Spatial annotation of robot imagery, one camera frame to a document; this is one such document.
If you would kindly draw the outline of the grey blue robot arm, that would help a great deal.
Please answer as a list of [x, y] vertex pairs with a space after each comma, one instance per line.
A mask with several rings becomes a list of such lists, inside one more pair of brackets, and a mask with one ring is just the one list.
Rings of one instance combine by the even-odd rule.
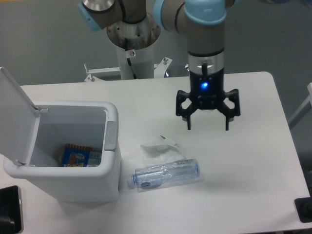
[[233, 5], [233, 0], [157, 0], [149, 14], [144, 0], [82, 0], [78, 8], [91, 30], [106, 29], [121, 50], [123, 78], [153, 70], [151, 57], [139, 52], [157, 41], [161, 29], [185, 36], [190, 91], [178, 91], [176, 115], [190, 122], [197, 110], [218, 110], [230, 122], [240, 115], [238, 90], [223, 89], [225, 18]]

